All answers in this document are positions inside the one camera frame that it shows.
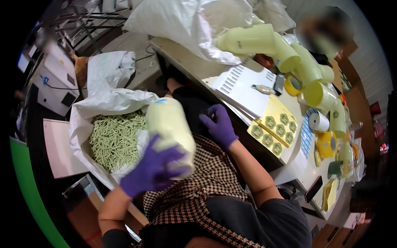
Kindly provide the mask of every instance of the woman's arm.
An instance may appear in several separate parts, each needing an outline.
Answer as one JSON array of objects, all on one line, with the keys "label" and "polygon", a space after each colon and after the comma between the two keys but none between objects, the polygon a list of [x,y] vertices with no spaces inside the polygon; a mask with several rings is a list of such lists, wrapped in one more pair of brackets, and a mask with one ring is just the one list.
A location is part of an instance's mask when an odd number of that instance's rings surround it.
[{"label": "woman's arm", "polygon": [[111,229],[124,230],[124,216],[132,198],[144,191],[160,191],[172,185],[170,178],[178,177],[189,171],[187,167],[167,169],[167,164],[182,158],[177,147],[157,152],[153,145],[159,139],[155,135],[149,142],[145,154],[136,168],[126,175],[119,186],[110,192],[98,215],[102,235]]},{"label": "woman's arm", "polygon": [[124,225],[124,217],[131,200],[132,198],[120,186],[117,186],[106,196],[98,214],[98,223],[102,235],[112,229],[127,231]]},{"label": "woman's arm", "polygon": [[272,177],[239,140],[230,145],[229,153],[239,167],[258,207],[269,199],[283,199]]},{"label": "woman's arm", "polygon": [[252,196],[254,196],[256,205],[259,207],[265,201],[273,198],[283,199],[269,173],[238,140],[226,109],[217,104],[211,106],[208,113],[212,115],[212,119],[200,115],[200,120],[207,126],[209,133],[222,148],[230,152],[248,184]]}]

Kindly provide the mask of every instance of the black phone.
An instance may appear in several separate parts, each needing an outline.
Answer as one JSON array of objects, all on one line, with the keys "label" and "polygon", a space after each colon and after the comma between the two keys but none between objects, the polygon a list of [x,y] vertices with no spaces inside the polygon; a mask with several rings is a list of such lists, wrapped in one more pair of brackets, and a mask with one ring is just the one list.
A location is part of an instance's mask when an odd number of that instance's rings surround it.
[{"label": "black phone", "polygon": [[307,203],[309,203],[313,199],[313,197],[317,194],[321,186],[322,186],[322,177],[318,176],[316,181],[312,184],[310,189],[304,195],[304,198]]}]

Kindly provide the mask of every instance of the black pants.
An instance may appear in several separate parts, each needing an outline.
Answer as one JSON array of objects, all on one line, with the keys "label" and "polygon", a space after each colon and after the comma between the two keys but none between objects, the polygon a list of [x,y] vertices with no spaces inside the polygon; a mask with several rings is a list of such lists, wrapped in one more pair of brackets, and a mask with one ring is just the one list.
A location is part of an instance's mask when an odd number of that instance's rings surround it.
[{"label": "black pants", "polygon": [[207,113],[207,109],[212,104],[208,103],[200,94],[187,86],[174,90],[172,97],[182,104],[187,123],[192,133],[213,140],[208,132],[208,128],[199,119],[199,114]]}]

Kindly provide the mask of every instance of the yellow envelope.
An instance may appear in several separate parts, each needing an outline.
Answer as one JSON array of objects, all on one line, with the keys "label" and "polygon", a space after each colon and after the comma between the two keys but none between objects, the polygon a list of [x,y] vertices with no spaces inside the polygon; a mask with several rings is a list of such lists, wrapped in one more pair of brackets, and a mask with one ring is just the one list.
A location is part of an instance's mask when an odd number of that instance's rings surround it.
[{"label": "yellow envelope", "polygon": [[328,211],[336,202],[336,190],[338,186],[338,179],[331,179],[323,189],[323,203],[322,211]]}]

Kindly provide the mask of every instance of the green circular sticker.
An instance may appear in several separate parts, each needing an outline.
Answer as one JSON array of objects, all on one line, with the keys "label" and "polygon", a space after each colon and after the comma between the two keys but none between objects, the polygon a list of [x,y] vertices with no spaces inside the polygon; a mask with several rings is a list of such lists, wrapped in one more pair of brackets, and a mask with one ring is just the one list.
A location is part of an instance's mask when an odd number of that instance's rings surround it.
[{"label": "green circular sticker", "polygon": [[273,144],[273,137],[271,135],[265,134],[263,136],[263,141],[262,143],[266,146],[266,147],[271,147]]},{"label": "green circular sticker", "polygon": [[288,144],[291,144],[293,140],[294,140],[294,136],[292,135],[292,133],[291,132],[287,132],[287,134],[285,135],[285,141]]},{"label": "green circular sticker", "polygon": [[280,137],[284,136],[285,134],[285,128],[284,125],[278,124],[276,128],[276,134]]},{"label": "green circular sticker", "polygon": [[291,130],[291,132],[295,133],[295,131],[297,130],[297,125],[295,124],[295,122],[291,121],[289,123],[289,129]]},{"label": "green circular sticker", "polygon": [[284,125],[287,125],[288,122],[289,122],[288,116],[287,116],[286,114],[282,113],[282,114],[280,115],[280,121],[281,121],[281,123],[283,123]]},{"label": "green circular sticker", "polygon": [[260,126],[253,126],[251,129],[251,134],[255,138],[260,138],[263,135],[263,130]]},{"label": "green circular sticker", "polygon": [[265,125],[270,129],[273,129],[276,126],[276,121],[274,120],[273,116],[266,116]]},{"label": "green circular sticker", "polygon": [[273,153],[275,155],[277,155],[277,156],[280,155],[282,151],[283,151],[283,148],[280,143],[275,143],[273,145]]}]

